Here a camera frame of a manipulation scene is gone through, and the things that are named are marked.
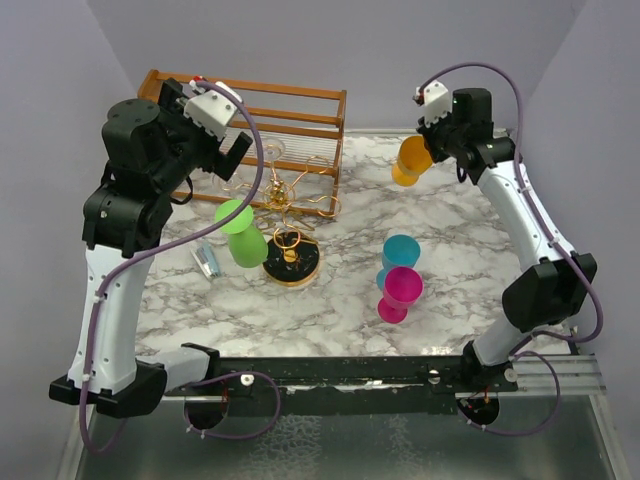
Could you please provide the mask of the clear wine glass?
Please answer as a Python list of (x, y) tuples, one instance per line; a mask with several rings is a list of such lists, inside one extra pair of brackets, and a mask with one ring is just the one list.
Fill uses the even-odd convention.
[(216, 191), (224, 192), (225, 194), (230, 194), (231, 192), (235, 192), (241, 189), (244, 185), (243, 178), (239, 174), (238, 171), (234, 172), (228, 180), (225, 180), (219, 176), (216, 176), (212, 180), (212, 184)]
[(281, 140), (273, 137), (265, 138), (262, 145), (264, 160), (269, 165), (273, 175), (276, 175), (276, 162), (285, 154), (286, 146)]

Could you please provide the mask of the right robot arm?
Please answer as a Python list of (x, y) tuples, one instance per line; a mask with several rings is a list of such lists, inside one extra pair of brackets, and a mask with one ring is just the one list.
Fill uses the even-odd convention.
[(522, 341), (580, 311), (597, 263), (556, 229), (516, 161), (514, 141), (495, 136), (488, 90), (449, 91), (433, 81), (416, 101), (423, 107), (417, 131), (432, 159), (455, 159), (495, 209), (520, 264), (520, 276), (502, 294), (502, 317), (463, 350), (461, 383), (481, 391)]

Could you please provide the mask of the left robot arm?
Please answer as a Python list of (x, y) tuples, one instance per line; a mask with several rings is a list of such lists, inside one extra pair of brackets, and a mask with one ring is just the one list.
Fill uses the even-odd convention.
[(185, 343), (166, 355), (139, 357), (135, 335), (149, 269), (165, 250), (161, 235), (174, 191), (195, 170), (232, 176), (255, 134), (240, 134), (227, 152), (221, 144), (245, 110), (223, 82), (195, 78), (185, 93), (171, 78), (157, 100), (124, 100), (108, 111), (101, 131), (108, 160), (83, 207), (87, 294), (81, 334), (68, 372), (50, 384), (52, 400), (128, 419), (153, 412), (167, 392), (184, 385), (202, 395), (220, 385), (218, 351)]

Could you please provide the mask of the orange plastic goblet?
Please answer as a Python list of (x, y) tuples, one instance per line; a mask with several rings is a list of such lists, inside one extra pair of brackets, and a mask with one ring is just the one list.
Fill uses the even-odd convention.
[(397, 185), (410, 187), (432, 165), (433, 160), (425, 148), (423, 137), (408, 137), (400, 145), (396, 162), (392, 167), (392, 179)]

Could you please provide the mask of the green plastic goblet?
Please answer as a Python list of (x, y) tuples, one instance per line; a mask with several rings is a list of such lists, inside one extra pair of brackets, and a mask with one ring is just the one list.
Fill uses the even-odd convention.
[(250, 205), (226, 223), (221, 231), (228, 236), (229, 251), (238, 266), (255, 268), (266, 261), (267, 242), (254, 225), (254, 213)]

